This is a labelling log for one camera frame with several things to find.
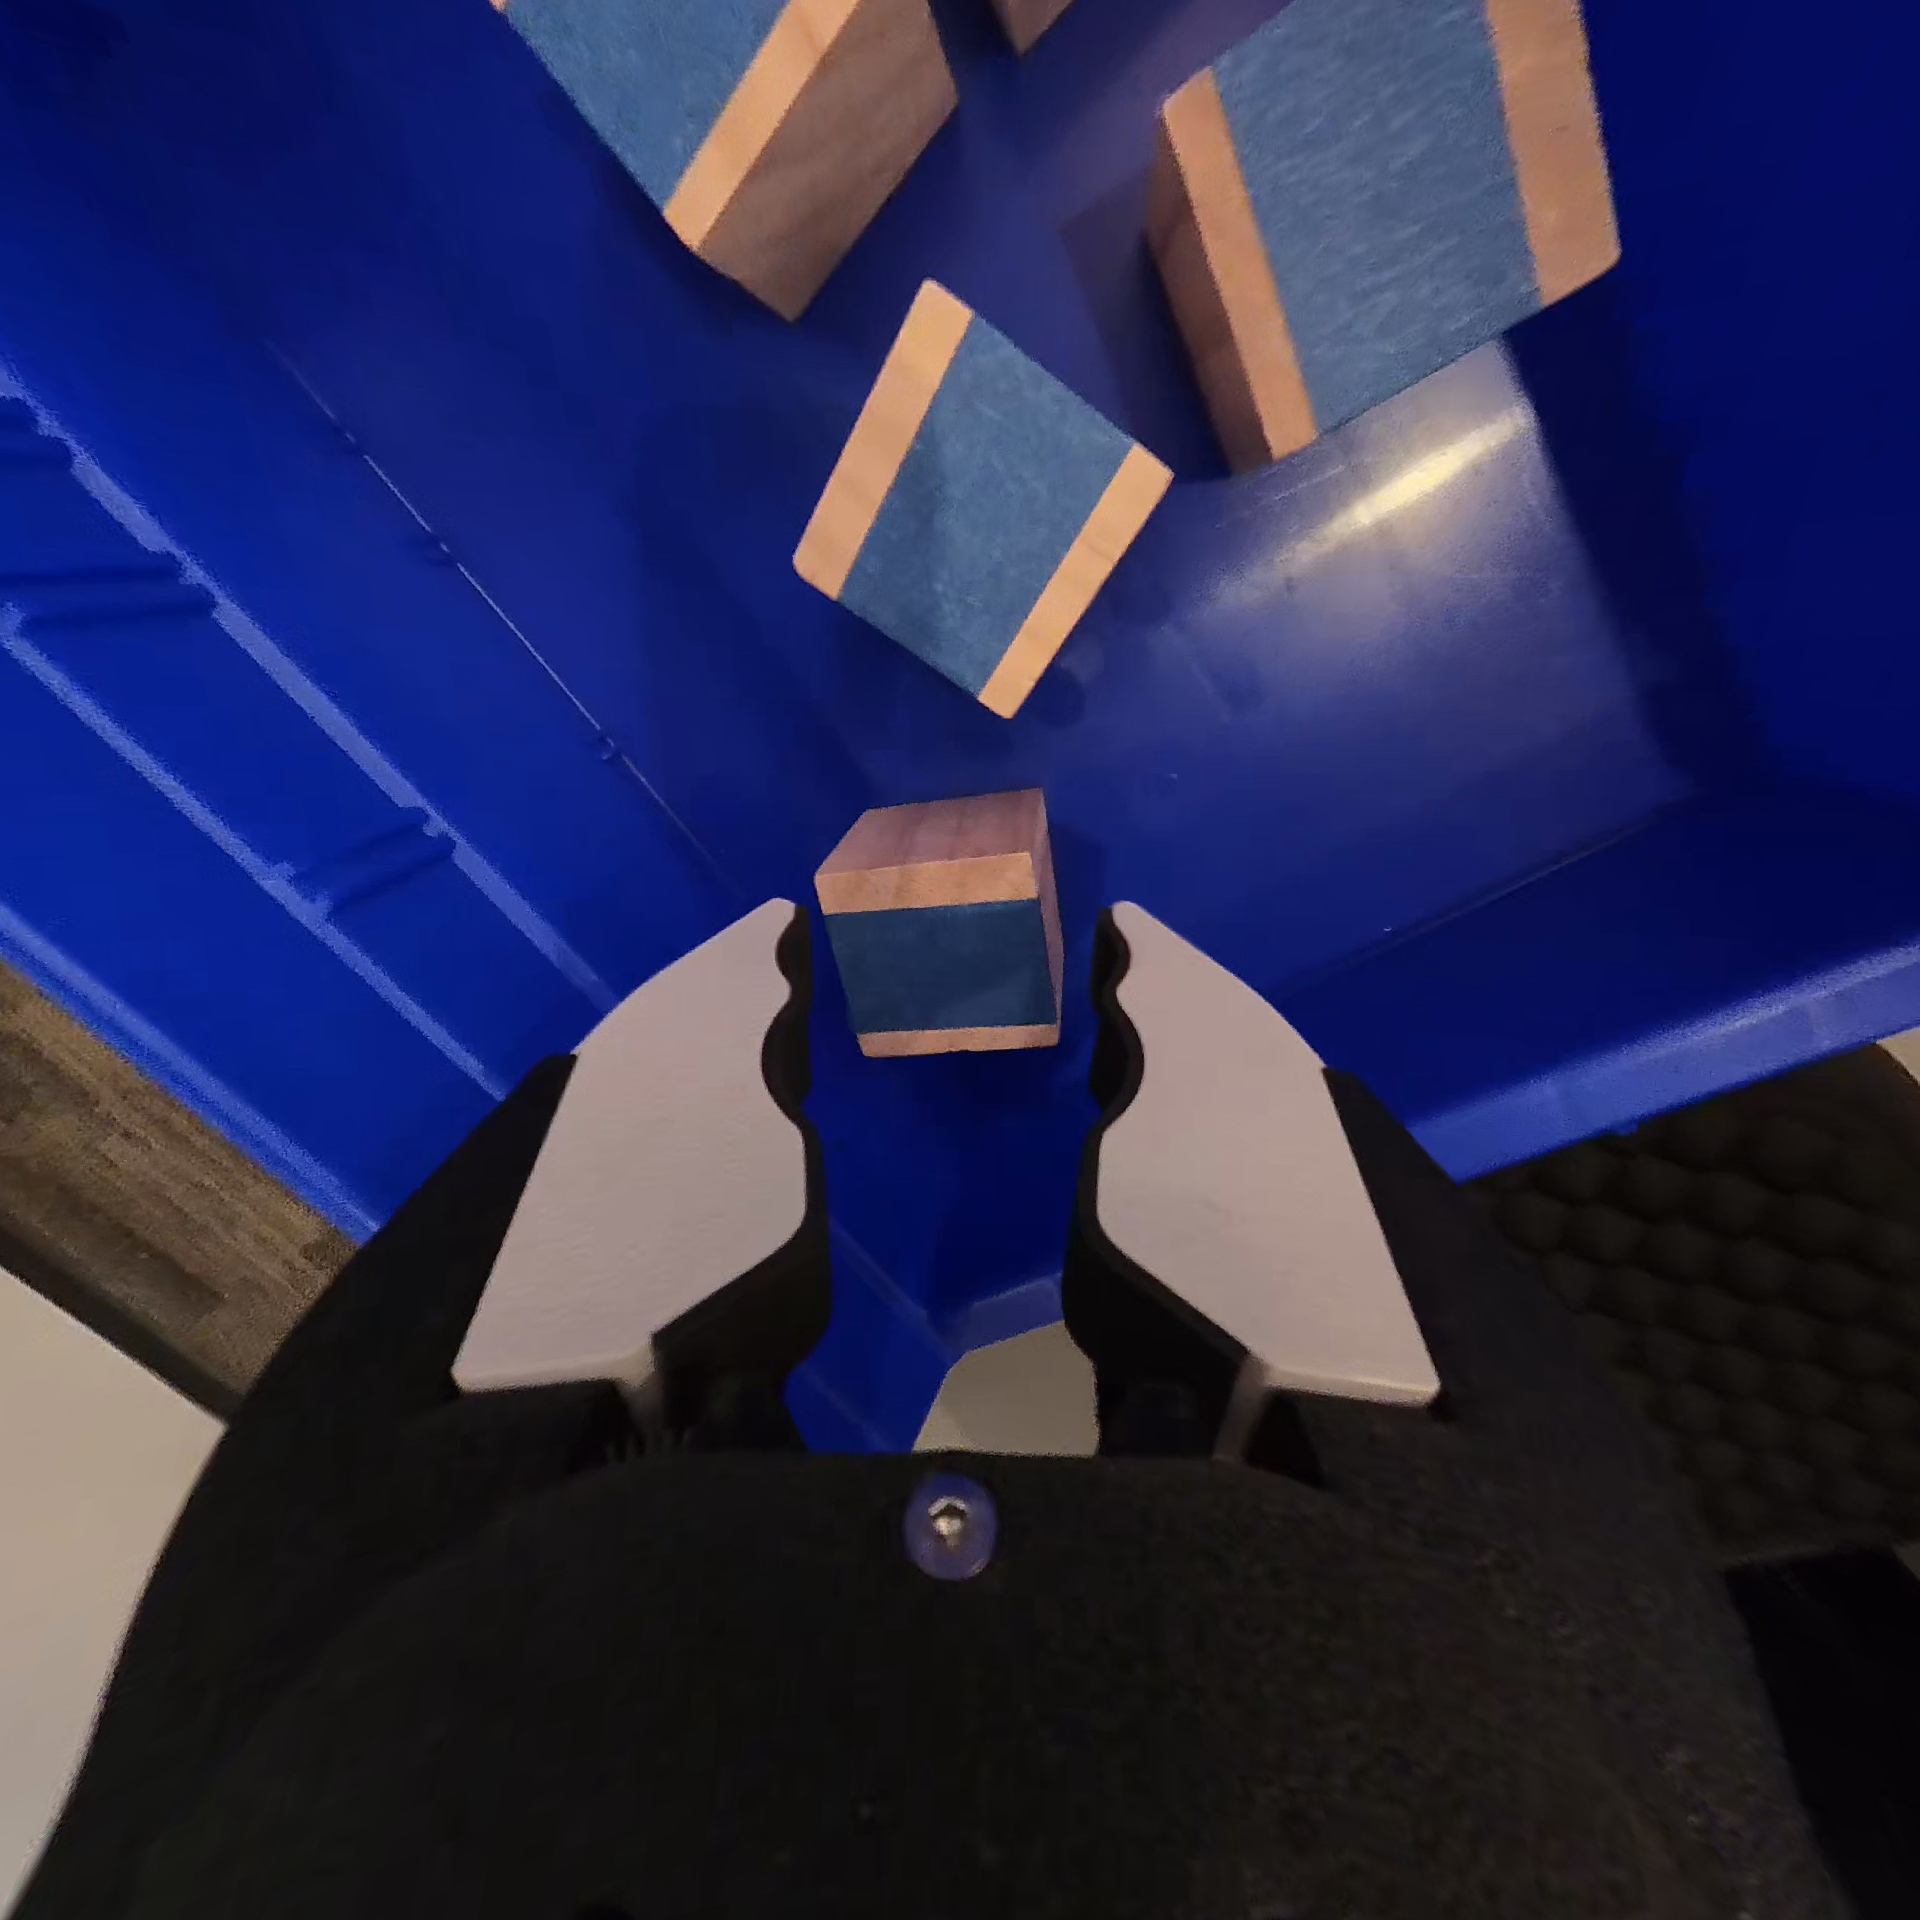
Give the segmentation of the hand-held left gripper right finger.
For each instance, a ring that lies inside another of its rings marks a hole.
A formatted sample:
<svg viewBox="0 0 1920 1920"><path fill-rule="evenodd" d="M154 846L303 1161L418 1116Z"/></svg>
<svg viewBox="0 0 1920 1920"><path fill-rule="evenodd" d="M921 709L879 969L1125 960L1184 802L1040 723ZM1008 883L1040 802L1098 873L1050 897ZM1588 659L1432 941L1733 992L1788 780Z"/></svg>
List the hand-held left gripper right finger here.
<svg viewBox="0 0 1920 1920"><path fill-rule="evenodd" d="M1098 1130L1055 1304L1098 1373L1098 1461L1309 1465L1291 1397L1439 1416L1312 1045L1134 897L1098 914L1089 1003Z"/></svg>

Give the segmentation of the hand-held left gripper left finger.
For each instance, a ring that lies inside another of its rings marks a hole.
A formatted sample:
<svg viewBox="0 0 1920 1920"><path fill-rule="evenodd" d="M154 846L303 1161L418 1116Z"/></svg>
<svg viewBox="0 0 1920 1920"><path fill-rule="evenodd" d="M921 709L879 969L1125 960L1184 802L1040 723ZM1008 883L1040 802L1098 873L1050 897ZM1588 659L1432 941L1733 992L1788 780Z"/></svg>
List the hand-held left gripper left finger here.
<svg viewBox="0 0 1920 1920"><path fill-rule="evenodd" d="M763 897L581 1045L456 1356L459 1392L614 1381L648 1433L784 1397L828 1332L809 906Z"/></svg>

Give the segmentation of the black textured pad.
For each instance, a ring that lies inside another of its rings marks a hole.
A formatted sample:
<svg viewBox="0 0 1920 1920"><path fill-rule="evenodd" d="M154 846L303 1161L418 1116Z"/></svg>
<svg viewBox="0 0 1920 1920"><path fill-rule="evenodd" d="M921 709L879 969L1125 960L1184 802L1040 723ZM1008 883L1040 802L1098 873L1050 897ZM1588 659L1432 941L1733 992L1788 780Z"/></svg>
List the black textured pad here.
<svg viewBox="0 0 1920 1920"><path fill-rule="evenodd" d="M1920 1541L1920 1080L1862 1045L1485 1172L1721 1566Z"/></svg>

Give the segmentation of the blue plastic bin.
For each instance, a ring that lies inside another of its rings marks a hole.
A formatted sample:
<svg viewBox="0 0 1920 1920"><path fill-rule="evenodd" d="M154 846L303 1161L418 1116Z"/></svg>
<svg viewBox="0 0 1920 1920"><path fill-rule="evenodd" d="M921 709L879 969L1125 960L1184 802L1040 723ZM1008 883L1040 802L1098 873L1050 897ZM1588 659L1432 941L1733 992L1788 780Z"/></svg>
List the blue plastic bin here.
<svg viewBox="0 0 1920 1920"><path fill-rule="evenodd" d="M1055 1305L1141 897L1441 1172L1916 1025L1916 10L1588 10L1617 270L1221 480L1141 215L1279 10L940 10L799 326L492 10L11 10L11 960L342 1229L866 802L1040 788L1068 1045L859 1057L828 1449ZM794 577L921 280L1171 461L1022 717Z"/></svg>

